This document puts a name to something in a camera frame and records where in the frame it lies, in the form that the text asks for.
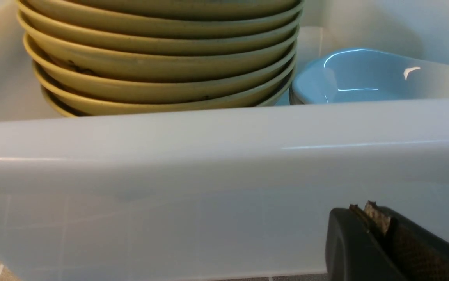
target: yellow plate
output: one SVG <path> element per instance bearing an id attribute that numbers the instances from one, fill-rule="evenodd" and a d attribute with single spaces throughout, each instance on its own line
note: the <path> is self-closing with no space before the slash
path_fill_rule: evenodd
<path id="1" fill-rule="evenodd" d="M 65 0 L 27 1 L 45 16 L 81 27 L 120 34 L 186 39 L 227 38 L 267 32 L 293 21 L 297 13 L 304 7 L 304 0 L 301 0 L 292 9 L 265 18 L 242 21 L 180 21 L 123 14 Z"/>
<path id="2" fill-rule="evenodd" d="M 23 45 L 30 56 L 62 85 L 100 100 L 120 103 L 186 103 L 229 96 L 276 77 L 296 53 L 294 44 L 290 52 L 276 63 L 232 78 L 189 83 L 148 83 L 100 78 L 78 73 L 74 69 L 61 68 L 55 65 L 27 34 L 23 37 Z"/>
<path id="3" fill-rule="evenodd" d="M 56 98 L 53 93 L 48 91 L 44 86 L 41 86 L 41 93 L 44 98 L 44 100 L 50 105 L 52 109 L 54 109 L 56 112 L 61 114 L 64 117 L 79 117 L 84 116 L 81 112 L 78 112 L 77 110 L 74 110 L 73 108 L 69 107 L 68 105 L 65 105 L 62 103 L 58 98 Z"/>
<path id="4" fill-rule="evenodd" d="M 244 53 L 274 46 L 289 39 L 299 25 L 302 13 L 283 27 L 261 34 L 226 39 L 161 39 L 138 37 L 92 30 L 69 25 L 39 14 L 18 0 L 25 19 L 37 30 L 47 35 L 97 48 L 152 55 L 226 55 Z"/>
<path id="5" fill-rule="evenodd" d="M 275 105 L 283 96 L 283 94 L 285 94 L 285 92 L 289 89 L 290 85 L 292 85 L 292 81 L 294 81 L 295 78 L 296 69 L 297 66 L 294 66 L 294 69 L 292 69 L 292 72 L 290 72 L 290 76 L 288 77 L 288 79 L 285 78 L 286 82 L 283 84 L 281 89 L 279 89 L 279 91 L 277 91 L 275 94 L 267 98 L 265 101 L 256 105 L 256 107 L 272 107 L 273 105 Z"/>
<path id="6" fill-rule="evenodd" d="M 276 94 L 274 94 L 273 96 L 270 96 L 269 98 L 267 98 L 267 100 L 256 105 L 256 107 L 272 107 L 273 105 L 275 105 L 281 98 L 282 94 L 284 94 L 285 91 L 287 91 L 287 89 L 292 84 L 292 81 L 294 80 L 294 77 L 295 77 L 294 73 L 295 73 L 295 68 L 290 73 L 290 76 L 289 76 L 287 82 L 285 82 L 283 84 L 283 87 L 281 87 L 281 89 L 279 89 L 279 91 L 277 91 Z M 59 114 L 63 115 L 64 117 L 88 116 L 87 114 L 78 112 L 78 111 L 74 110 L 73 108 L 69 107 L 68 105 L 65 105 L 64 103 L 62 103 L 58 98 L 56 98 L 54 96 L 54 94 L 51 91 L 46 89 L 44 86 L 41 86 L 41 92 L 42 92 L 42 95 L 44 96 L 44 99 L 49 103 L 49 105 L 54 110 L 56 110 Z"/>
<path id="7" fill-rule="evenodd" d="M 144 82 L 198 82 L 256 71 L 281 59 L 299 34 L 297 27 L 286 41 L 247 53 L 172 57 L 79 45 L 43 34 L 21 17 L 18 20 L 37 45 L 51 57 L 100 77 Z"/>
<path id="8" fill-rule="evenodd" d="M 70 0 L 110 11 L 196 21 L 233 21 L 287 11 L 299 0 Z"/>
<path id="9" fill-rule="evenodd" d="M 295 67 L 295 57 L 292 58 L 283 72 L 267 83 L 253 89 L 225 96 L 214 98 L 208 101 L 195 101 L 193 103 L 175 103 L 172 105 L 142 105 L 134 103 L 114 103 L 112 101 L 101 101 L 93 98 L 80 96 L 72 92 L 65 91 L 61 85 L 51 78 L 46 72 L 34 62 L 34 73 L 39 82 L 55 96 L 80 112 L 91 115 L 113 115 L 113 114 L 137 114 L 148 112 L 171 112 L 181 110 L 206 110 L 230 107 L 252 107 L 266 100 L 282 84 L 285 77 L 292 72 Z"/>

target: glossy surface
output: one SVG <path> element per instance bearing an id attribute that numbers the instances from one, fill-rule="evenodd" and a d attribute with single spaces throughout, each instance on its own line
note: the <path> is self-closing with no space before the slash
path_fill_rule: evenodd
<path id="1" fill-rule="evenodd" d="M 267 32 L 293 21 L 304 6 L 303 0 L 288 11 L 252 20 L 178 21 L 122 14 L 65 0 L 27 1 L 42 14 L 65 23 L 120 34 L 173 39 L 229 38 Z"/>
<path id="2" fill-rule="evenodd" d="M 102 32 L 69 25 L 30 9 L 25 5 L 25 0 L 19 0 L 18 4 L 26 20 L 37 30 L 50 36 L 86 46 L 152 55 L 226 55 L 260 50 L 288 39 L 302 18 L 302 13 L 299 13 L 294 21 L 283 27 L 244 37 L 201 40 L 163 39 Z"/>
<path id="3" fill-rule="evenodd" d="M 233 55 L 172 57 L 105 50 L 57 39 L 20 24 L 50 56 L 104 78 L 144 82 L 198 82 L 257 71 L 281 59 L 297 39 L 299 28 L 286 41 L 269 48 Z"/>
<path id="4" fill-rule="evenodd" d="M 263 106 L 273 105 L 292 83 L 292 71 L 295 68 L 295 59 L 289 63 L 285 70 L 272 80 L 247 91 L 222 98 L 192 103 L 174 103 L 170 105 L 147 105 L 137 103 L 114 103 L 80 96 L 72 89 L 62 87 L 56 80 L 34 62 L 35 76 L 39 82 L 55 95 L 57 99 L 71 108 L 90 115 L 136 114 L 148 112 L 171 112 L 182 110 L 208 110 L 231 107 L 253 107 L 260 103 Z"/>
<path id="5" fill-rule="evenodd" d="M 185 103 L 236 94 L 279 75 L 294 57 L 297 47 L 294 43 L 290 52 L 279 61 L 245 75 L 205 82 L 149 83 L 100 78 L 77 72 L 67 64 L 57 66 L 28 35 L 23 37 L 23 45 L 27 53 L 61 84 L 100 100 L 124 103 Z"/>
<path id="6" fill-rule="evenodd" d="M 48 103 L 50 107 L 53 108 L 56 112 L 61 114 L 64 117 L 79 117 L 84 116 L 82 112 L 74 110 L 68 105 L 62 103 L 58 98 L 56 98 L 51 92 L 49 92 L 46 88 L 41 86 L 42 97 Z"/>
<path id="7" fill-rule="evenodd" d="M 310 63 L 292 89 L 303 103 L 449 98 L 449 66 L 351 48 Z"/>
<path id="8" fill-rule="evenodd" d="M 448 1 L 325 2 L 299 66 L 330 34 L 449 64 Z M 330 209 L 367 199 L 449 242 L 449 99 L 65 119 L 1 6 L 0 260 L 22 280 L 321 273 Z"/>
<path id="9" fill-rule="evenodd" d="M 260 18 L 287 11 L 299 0 L 70 0 L 82 5 L 157 18 L 231 21 Z"/>

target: bowl rim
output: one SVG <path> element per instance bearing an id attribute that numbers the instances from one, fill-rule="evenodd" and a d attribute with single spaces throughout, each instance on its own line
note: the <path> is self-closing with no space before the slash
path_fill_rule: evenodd
<path id="1" fill-rule="evenodd" d="M 85 46 L 77 43 L 73 43 L 70 41 L 66 41 L 63 39 L 58 39 L 56 37 L 52 37 L 50 35 L 47 35 L 43 32 L 40 32 L 39 30 L 36 30 L 33 28 L 29 23 L 26 22 L 24 18 L 21 17 L 21 12 L 17 13 L 17 20 L 20 23 L 20 25 L 23 27 L 23 29 L 32 37 L 35 41 L 37 41 L 34 36 L 32 36 L 32 33 L 36 35 L 36 37 L 41 37 L 40 39 L 43 41 L 47 41 L 50 43 L 55 43 L 61 46 L 64 46 L 65 48 L 71 48 L 73 50 L 78 50 L 79 52 L 88 53 L 91 55 L 103 55 L 105 57 L 123 57 L 124 59 L 152 59 L 152 60 L 177 60 L 177 61 L 192 61 L 196 62 L 199 60 L 208 61 L 209 59 L 231 59 L 235 57 L 248 57 L 250 55 L 260 55 L 263 53 L 267 53 L 271 50 L 276 50 L 278 48 L 281 48 L 282 46 L 286 44 L 292 44 L 295 39 L 297 39 L 300 31 L 300 26 L 297 25 L 295 28 L 295 31 L 293 32 L 292 36 L 289 37 L 289 39 L 286 39 L 285 41 L 278 43 L 276 45 L 262 48 L 259 50 L 253 50 L 249 52 L 244 53 L 232 53 L 228 55 L 203 55 L 203 56 L 178 56 L 178 55 L 148 55 L 144 53 L 128 53 L 128 52 L 120 52 L 116 50 L 107 50 L 103 48 L 96 48 L 91 46 Z"/>
<path id="2" fill-rule="evenodd" d="M 75 110 L 51 94 L 51 91 L 41 85 L 41 94 L 48 105 L 64 117 L 85 117 L 86 114 Z"/>
<path id="3" fill-rule="evenodd" d="M 288 80 L 285 80 L 285 83 L 283 84 L 283 87 L 281 87 L 276 94 L 273 94 L 269 98 L 267 98 L 265 101 L 262 101 L 260 104 L 256 105 L 255 107 L 266 107 L 269 106 L 271 101 L 274 101 L 275 99 L 279 99 L 285 92 L 289 89 L 290 85 L 292 85 L 292 81 L 294 81 L 295 73 L 297 71 L 297 65 L 294 65 L 294 68 L 292 68 L 292 71 L 288 74 L 290 75 L 288 77 Z"/>
<path id="4" fill-rule="evenodd" d="M 246 78 L 247 76 L 255 76 L 255 75 L 260 75 L 259 73 L 262 74 L 262 73 L 269 73 L 271 71 L 274 71 L 275 69 L 280 68 L 282 65 L 287 64 L 287 62 L 289 62 L 289 60 L 292 59 L 292 57 L 294 57 L 295 53 L 297 52 L 297 41 L 294 41 L 294 43 L 290 47 L 289 53 L 287 53 L 284 57 L 282 57 L 282 59 L 275 62 L 274 64 L 271 64 L 271 65 L 269 65 L 263 69 L 259 69 L 257 71 L 253 71 L 250 73 L 233 76 L 233 77 L 229 77 L 229 78 L 217 79 L 217 80 L 207 80 L 207 81 L 199 81 L 199 82 L 160 83 L 160 82 L 138 82 L 138 81 L 129 81 L 129 80 L 117 80 L 117 79 L 112 79 L 112 78 L 104 78 L 104 77 L 99 77 L 99 76 L 87 75 L 87 74 L 71 71 L 69 69 L 64 69 L 60 66 L 57 66 L 53 62 L 51 62 L 50 59 L 45 59 L 42 56 L 40 56 L 38 54 L 38 52 L 36 52 L 34 50 L 34 48 L 32 48 L 32 43 L 30 43 L 29 40 L 33 40 L 33 39 L 29 34 L 25 33 L 23 35 L 24 48 L 27 50 L 27 53 L 30 55 L 30 57 L 32 57 L 33 60 L 35 60 L 39 64 L 41 64 L 43 66 L 43 68 L 45 68 L 45 69 L 49 68 L 53 71 L 63 73 L 63 75 L 75 76 L 77 79 L 81 79 L 81 80 L 88 80 L 90 82 L 101 82 L 102 84 L 117 85 L 117 86 L 124 86 L 124 87 L 127 87 L 127 86 L 135 87 L 137 85 L 140 87 L 150 87 L 150 86 L 153 87 L 153 86 L 162 86 L 162 85 L 164 87 L 182 87 L 182 86 L 190 87 L 193 85 L 205 87 L 206 85 L 216 84 L 216 83 L 225 84 L 225 83 L 229 83 L 233 80 L 241 80 L 243 78 Z"/>
<path id="5" fill-rule="evenodd" d="M 84 32 L 84 33 L 90 33 L 94 34 L 98 37 L 110 37 L 110 39 L 129 39 L 129 40 L 136 40 L 136 41 L 157 41 L 162 43 L 232 43 L 234 41 L 242 41 L 247 39 L 256 39 L 261 37 L 267 37 L 271 34 L 286 32 L 288 30 L 293 30 L 296 25 L 299 24 L 299 22 L 302 19 L 303 11 L 299 11 L 297 18 L 292 20 L 290 23 L 287 23 L 286 25 L 282 27 L 278 27 L 274 30 L 270 30 L 267 32 L 262 32 L 258 34 L 251 34 L 246 36 L 239 36 L 239 37 L 228 37 L 228 38 L 219 38 L 219 39 L 171 39 L 171 38 L 157 38 L 157 37 L 145 37 L 145 36 L 137 36 L 137 35 L 129 35 L 129 34 L 120 34 L 120 33 L 114 33 L 114 32 L 108 32 L 103 30 L 95 30 L 92 28 L 87 27 L 81 27 L 79 25 L 73 25 L 71 23 L 65 23 L 63 21 L 58 21 L 53 18 L 49 18 L 48 16 L 45 16 L 43 14 L 40 14 L 38 11 L 34 11 L 32 8 L 28 7 L 26 4 L 26 0 L 17 0 L 18 4 L 18 11 L 17 13 L 23 14 L 23 16 L 26 16 L 28 18 L 37 18 L 41 21 L 46 21 L 47 23 L 57 27 L 57 28 L 66 28 L 68 30 L 74 30 L 74 32 Z"/>
<path id="6" fill-rule="evenodd" d="M 150 16 L 126 14 L 126 13 L 122 13 L 122 12 L 118 12 L 118 11 L 109 11 L 106 9 L 90 7 L 87 5 L 81 5 L 81 4 L 77 4 L 74 2 L 70 2 L 70 1 L 54 1 L 54 2 L 57 3 L 58 5 L 60 5 L 61 7 L 65 7 L 68 9 L 74 9 L 76 11 L 92 12 L 95 14 L 101 14 L 101 16 L 105 16 L 105 17 L 116 16 L 116 17 L 120 17 L 120 18 L 129 18 L 131 20 L 138 20 L 138 21 L 148 20 L 148 21 L 152 21 L 154 23 L 165 23 L 165 24 L 172 23 L 175 25 L 179 25 L 179 24 L 201 25 L 202 23 L 205 23 L 206 25 L 223 25 L 223 24 L 243 25 L 243 24 L 248 24 L 248 23 L 249 24 L 250 23 L 258 23 L 258 22 L 262 22 L 262 21 L 274 21 L 278 18 L 284 18 L 287 16 L 291 16 L 291 15 L 295 14 L 297 11 L 300 11 L 304 7 L 305 0 L 299 0 L 299 3 L 297 5 L 295 5 L 291 9 L 281 12 L 279 14 L 273 14 L 272 16 L 264 16 L 262 18 L 251 18 L 248 20 L 238 20 L 238 21 L 185 21 L 185 20 L 174 20 L 174 19 L 169 19 L 169 18 L 154 18 L 154 17 L 150 17 Z"/>
<path id="7" fill-rule="evenodd" d="M 158 108 L 162 109 L 162 108 L 167 107 L 170 110 L 171 106 L 175 106 L 175 105 L 190 105 L 190 106 L 197 107 L 198 105 L 211 105 L 214 103 L 219 104 L 222 101 L 226 101 L 226 100 L 230 100 L 230 99 L 234 100 L 235 98 L 247 96 L 251 92 L 259 91 L 261 88 L 270 87 L 270 86 L 274 85 L 274 83 L 281 82 L 281 80 L 285 79 L 287 77 L 287 75 L 292 72 L 292 70 L 296 66 L 296 59 L 297 59 L 297 55 L 294 55 L 294 57 L 292 57 L 292 59 L 289 61 L 288 66 L 286 66 L 285 69 L 279 75 L 276 75 L 276 77 L 263 83 L 262 85 L 253 87 L 252 89 L 248 89 L 246 91 L 242 91 L 242 92 L 239 92 L 236 94 L 231 94 L 229 96 L 223 96 L 220 98 L 213 98 L 211 100 L 206 100 L 206 101 L 193 101 L 190 103 L 166 103 L 166 104 L 153 104 L 153 105 L 152 104 L 147 105 L 147 104 L 143 104 L 143 103 L 118 103 L 115 101 L 104 101 L 104 100 L 98 100 L 95 98 L 88 98 L 87 96 L 80 96 L 79 94 L 73 94 L 64 89 L 60 89 L 58 86 L 55 85 L 55 84 L 59 84 L 59 82 L 57 82 L 57 81 L 50 82 L 49 79 L 53 79 L 53 78 L 50 75 L 48 75 L 46 73 L 46 71 L 42 68 L 42 66 L 40 66 L 35 61 L 32 61 L 32 70 L 34 71 L 34 75 L 36 76 L 37 80 L 39 81 L 39 83 L 42 86 L 44 86 L 46 89 L 51 91 L 53 94 L 56 94 L 63 98 L 70 98 L 71 100 L 82 101 L 82 102 L 86 102 L 86 103 L 93 103 L 96 105 L 108 105 L 109 107 L 115 107 L 115 108 L 119 108 L 119 107 L 126 108 L 127 107 L 127 108 L 131 108 L 131 109 L 136 109 L 136 108 L 144 108 L 144 107 L 150 107 L 150 108 L 158 107 Z"/>
<path id="8" fill-rule="evenodd" d="M 277 100 L 278 98 L 280 98 L 280 96 L 285 94 L 285 91 L 287 91 L 287 89 L 289 89 L 290 85 L 292 84 L 292 80 L 294 80 L 295 71 L 296 66 L 294 66 L 294 68 L 290 72 L 288 80 L 285 80 L 285 83 L 282 85 L 281 89 L 279 89 L 276 92 L 276 94 L 273 94 L 272 96 L 268 97 L 265 101 L 262 101 L 260 104 L 255 105 L 255 107 L 271 106 L 272 101 Z M 41 85 L 41 93 L 44 97 L 44 100 L 46 100 L 46 102 L 50 105 L 50 107 L 64 117 L 95 117 L 94 115 L 85 114 L 83 112 L 80 112 L 78 110 L 69 107 L 68 105 L 65 105 L 63 102 L 59 101 L 57 98 L 52 96 L 54 94 L 42 85 Z"/>

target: blue bowl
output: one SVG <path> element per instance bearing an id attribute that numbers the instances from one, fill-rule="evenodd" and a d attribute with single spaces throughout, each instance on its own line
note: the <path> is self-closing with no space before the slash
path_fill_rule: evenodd
<path id="1" fill-rule="evenodd" d="M 366 48 L 338 50 L 298 73 L 303 103 L 449 98 L 449 66 Z"/>

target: stack of plates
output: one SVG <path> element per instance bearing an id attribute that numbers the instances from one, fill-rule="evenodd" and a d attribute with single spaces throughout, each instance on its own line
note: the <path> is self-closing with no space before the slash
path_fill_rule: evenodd
<path id="1" fill-rule="evenodd" d="M 19 0 L 44 98 L 66 116 L 274 105 L 304 0 Z"/>

